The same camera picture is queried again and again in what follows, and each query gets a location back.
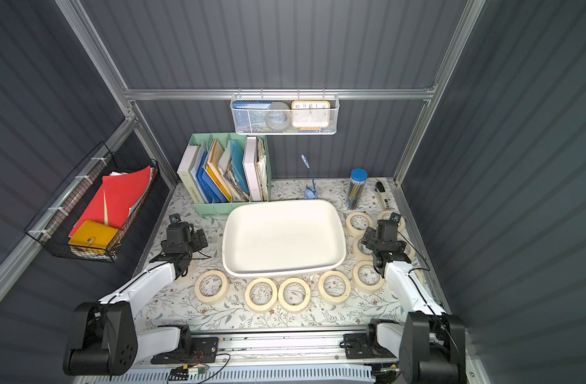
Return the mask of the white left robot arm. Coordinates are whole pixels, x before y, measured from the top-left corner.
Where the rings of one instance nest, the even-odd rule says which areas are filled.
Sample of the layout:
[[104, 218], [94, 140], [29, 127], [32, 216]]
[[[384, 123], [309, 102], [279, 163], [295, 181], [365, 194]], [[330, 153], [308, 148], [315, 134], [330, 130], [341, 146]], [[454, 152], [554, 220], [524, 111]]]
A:
[[142, 361], [188, 362], [195, 357], [187, 326], [160, 326], [138, 332], [134, 318], [173, 281], [188, 275], [193, 256], [207, 248], [202, 229], [170, 217], [162, 251], [129, 282], [97, 302], [80, 304], [72, 313], [62, 361], [68, 376], [123, 375]]

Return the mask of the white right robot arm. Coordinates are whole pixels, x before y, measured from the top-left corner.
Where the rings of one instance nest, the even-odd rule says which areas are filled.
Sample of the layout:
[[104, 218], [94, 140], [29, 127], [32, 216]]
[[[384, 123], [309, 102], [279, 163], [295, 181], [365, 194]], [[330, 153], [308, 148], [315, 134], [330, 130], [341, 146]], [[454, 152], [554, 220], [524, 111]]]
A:
[[372, 251], [374, 271], [395, 291], [406, 314], [403, 329], [391, 321], [374, 319], [368, 344], [392, 353], [407, 383], [466, 383], [465, 326], [449, 315], [420, 283], [408, 242], [400, 234], [402, 216], [390, 214], [368, 227], [361, 238]]

